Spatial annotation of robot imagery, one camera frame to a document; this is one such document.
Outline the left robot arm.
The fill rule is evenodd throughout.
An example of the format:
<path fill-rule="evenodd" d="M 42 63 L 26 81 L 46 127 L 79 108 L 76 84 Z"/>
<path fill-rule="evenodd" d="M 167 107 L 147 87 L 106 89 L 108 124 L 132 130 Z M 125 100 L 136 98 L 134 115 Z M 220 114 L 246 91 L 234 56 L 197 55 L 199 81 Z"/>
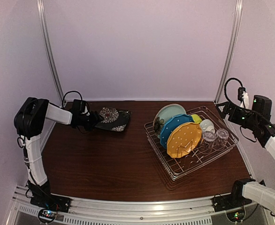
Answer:
<path fill-rule="evenodd" d="M 14 118 L 19 147 L 23 149 L 28 171 L 30 190 L 44 208 L 51 208 L 55 198 L 50 194 L 50 183 L 44 170 L 41 156 L 40 135 L 46 120 L 92 130 L 101 118 L 96 111 L 89 111 L 87 102 L 76 99 L 70 109 L 54 105 L 47 99 L 29 97 Z"/>

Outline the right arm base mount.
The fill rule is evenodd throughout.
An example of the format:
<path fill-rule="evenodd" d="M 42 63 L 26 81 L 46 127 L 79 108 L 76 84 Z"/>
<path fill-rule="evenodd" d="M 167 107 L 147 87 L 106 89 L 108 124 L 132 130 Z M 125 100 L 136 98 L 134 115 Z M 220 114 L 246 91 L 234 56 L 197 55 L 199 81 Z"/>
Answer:
<path fill-rule="evenodd" d="M 249 200 L 243 197 L 233 199 L 231 197 L 231 194 L 227 194 L 227 195 L 216 194 L 212 198 L 212 204 L 215 212 L 240 208 L 251 203 L 252 203 L 252 200 Z"/>

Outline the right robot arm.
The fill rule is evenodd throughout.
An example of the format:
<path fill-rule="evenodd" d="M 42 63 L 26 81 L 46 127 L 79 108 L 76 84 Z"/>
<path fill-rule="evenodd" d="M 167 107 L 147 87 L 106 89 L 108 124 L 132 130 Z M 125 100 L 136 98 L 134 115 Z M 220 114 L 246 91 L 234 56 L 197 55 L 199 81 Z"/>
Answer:
<path fill-rule="evenodd" d="M 216 105 L 222 118 L 227 117 L 232 123 L 252 131 L 262 148 L 275 160 L 275 124 L 270 122 L 271 99 L 255 95 L 251 109 L 245 105 L 235 105 L 231 101 Z M 232 207 L 239 206 L 244 200 L 251 200 L 271 211 L 275 216 L 275 190 L 268 188 L 254 179 L 235 181 L 228 203 Z"/>

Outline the yellow polka dot plate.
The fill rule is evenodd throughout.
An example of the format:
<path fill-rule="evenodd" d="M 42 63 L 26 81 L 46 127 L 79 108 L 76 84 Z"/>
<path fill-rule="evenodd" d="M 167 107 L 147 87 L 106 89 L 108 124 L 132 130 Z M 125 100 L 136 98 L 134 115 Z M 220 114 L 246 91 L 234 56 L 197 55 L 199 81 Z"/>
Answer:
<path fill-rule="evenodd" d="M 167 154 L 171 158 L 182 158 L 194 150 L 202 138 L 200 125 L 187 122 L 178 126 L 168 137 Z"/>

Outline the black square floral plate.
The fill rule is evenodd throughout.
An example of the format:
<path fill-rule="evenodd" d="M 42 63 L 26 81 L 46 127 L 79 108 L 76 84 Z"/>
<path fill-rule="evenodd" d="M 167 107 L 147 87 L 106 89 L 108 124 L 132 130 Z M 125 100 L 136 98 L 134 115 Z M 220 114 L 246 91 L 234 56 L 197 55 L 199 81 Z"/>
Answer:
<path fill-rule="evenodd" d="M 112 107 L 103 107 L 99 112 L 101 121 L 95 126 L 98 129 L 122 132 L 128 125 L 131 111 Z"/>

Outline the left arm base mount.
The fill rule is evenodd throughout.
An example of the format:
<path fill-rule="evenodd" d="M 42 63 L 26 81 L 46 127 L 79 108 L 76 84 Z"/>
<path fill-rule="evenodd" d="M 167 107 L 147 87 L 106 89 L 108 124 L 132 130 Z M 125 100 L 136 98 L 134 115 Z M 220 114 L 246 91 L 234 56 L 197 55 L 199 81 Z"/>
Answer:
<path fill-rule="evenodd" d="M 64 196 L 51 194 L 50 183 L 47 181 L 42 186 L 29 182 L 29 190 L 32 193 L 30 203 L 52 211 L 68 212 L 71 199 Z"/>

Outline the blue polka dot plate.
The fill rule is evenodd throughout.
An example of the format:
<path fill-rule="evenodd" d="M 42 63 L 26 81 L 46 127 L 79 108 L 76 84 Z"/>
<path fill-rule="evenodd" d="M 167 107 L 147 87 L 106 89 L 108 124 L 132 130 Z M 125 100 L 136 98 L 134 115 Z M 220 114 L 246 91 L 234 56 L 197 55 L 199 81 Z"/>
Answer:
<path fill-rule="evenodd" d="M 187 114 L 178 114 L 170 118 L 167 122 L 165 122 L 160 132 L 160 144 L 164 149 L 167 148 L 168 138 L 174 131 L 174 129 L 176 129 L 179 125 L 187 122 L 194 122 L 192 116 Z"/>

